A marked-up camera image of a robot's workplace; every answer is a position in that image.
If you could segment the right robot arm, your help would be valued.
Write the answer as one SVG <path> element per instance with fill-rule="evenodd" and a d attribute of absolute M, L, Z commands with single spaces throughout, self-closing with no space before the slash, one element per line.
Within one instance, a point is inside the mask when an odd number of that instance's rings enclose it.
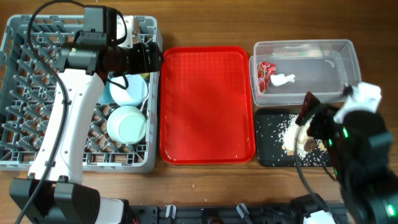
<path fill-rule="evenodd" d="M 388 167 L 392 134 L 382 116 L 353 109 L 342 121 L 338 108 L 305 95 L 296 120 L 324 142 L 347 210 L 356 223 L 397 223 L 397 175 Z"/>

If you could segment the red strawberry candy wrapper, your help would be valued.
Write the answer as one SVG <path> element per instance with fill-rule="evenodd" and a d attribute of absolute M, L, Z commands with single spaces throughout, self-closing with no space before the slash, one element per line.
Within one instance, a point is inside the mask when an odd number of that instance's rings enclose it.
<path fill-rule="evenodd" d="M 265 93 L 271 80 L 271 75 L 275 74 L 276 65 L 269 62 L 260 62 L 257 70 L 259 91 Z"/>

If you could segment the yellow plastic cup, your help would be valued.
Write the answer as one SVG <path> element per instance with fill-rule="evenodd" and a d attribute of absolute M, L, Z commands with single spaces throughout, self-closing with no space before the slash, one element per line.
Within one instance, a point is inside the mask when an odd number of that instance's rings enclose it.
<path fill-rule="evenodd" d="M 142 78 L 149 78 L 150 77 L 150 73 L 142 73 L 141 77 Z"/>

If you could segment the green bowl with rice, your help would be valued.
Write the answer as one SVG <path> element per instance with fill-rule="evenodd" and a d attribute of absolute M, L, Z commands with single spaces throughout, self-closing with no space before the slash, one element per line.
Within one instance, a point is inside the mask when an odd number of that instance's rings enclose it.
<path fill-rule="evenodd" d="M 113 141 L 135 144 L 146 135 L 146 117 L 134 106 L 121 106 L 110 114 L 106 130 Z"/>

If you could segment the white napkin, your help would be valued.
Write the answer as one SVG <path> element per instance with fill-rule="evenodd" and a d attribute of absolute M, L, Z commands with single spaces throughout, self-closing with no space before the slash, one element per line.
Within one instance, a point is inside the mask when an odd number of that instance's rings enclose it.
<path fill-rule="evenodd" d="M 271 83 L 274 86 L 281 86 L 284 85 L 288 82 L 295 82 L 295 75 L 294 74 L 290 74 L 290 75 L 285 75 L 283 73 L 280 73 L 278 75 L 271 75 Z"/>

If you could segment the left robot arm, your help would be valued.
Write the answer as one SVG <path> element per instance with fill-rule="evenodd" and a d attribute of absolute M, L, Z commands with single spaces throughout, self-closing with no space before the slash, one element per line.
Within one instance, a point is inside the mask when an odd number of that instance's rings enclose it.
<path fill-rule="evenodd" d="M 157 42 L 124 46 L 117 36 L 123 15 L 112 7 L 85 6 L 82 30 L 62 44 L 56 64 L 42 62 L 56 81 L 55 100 L 41 148 L 24 179 L 9 194 L 20 217 L 32 223 L 137 223 L 126 199 L 102 197 L 84 186 L 83 150 L 96 104 L 107 83 L 159 72 L 164 55 Z"/>

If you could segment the light blue plate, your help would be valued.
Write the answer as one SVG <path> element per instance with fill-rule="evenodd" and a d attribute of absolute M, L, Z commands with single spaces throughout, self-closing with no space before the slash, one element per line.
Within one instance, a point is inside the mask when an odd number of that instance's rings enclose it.
<path fill-rule="evenodd" d="M 110 92 L 110 83 L 107 82 L 104 86 L 104 91 L 102 92 L 101 96 L 99 97 L 97 103 L 101 105 L 108 105 L 113 103 L 113 97 L 111 96 Z"/>

